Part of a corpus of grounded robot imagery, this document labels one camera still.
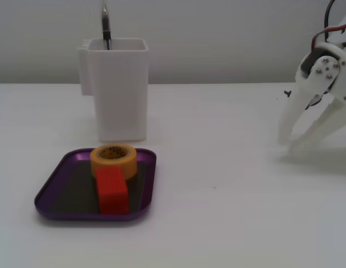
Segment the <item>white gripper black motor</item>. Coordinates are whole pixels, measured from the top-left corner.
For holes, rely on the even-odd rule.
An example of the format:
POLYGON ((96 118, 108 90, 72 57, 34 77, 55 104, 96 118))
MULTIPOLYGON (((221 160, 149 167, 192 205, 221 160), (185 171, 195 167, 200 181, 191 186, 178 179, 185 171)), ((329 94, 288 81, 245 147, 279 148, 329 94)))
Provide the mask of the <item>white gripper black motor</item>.
POLYGON ((326 92, 334 97, 320 117, 290 146, 292 154, 300 154, 346 126, 346 47, 327 42, 318 44, 301 62, 295 82, 278 123, 280 145, 289 142, 294 125, 307 107, 317 103, 326 92))

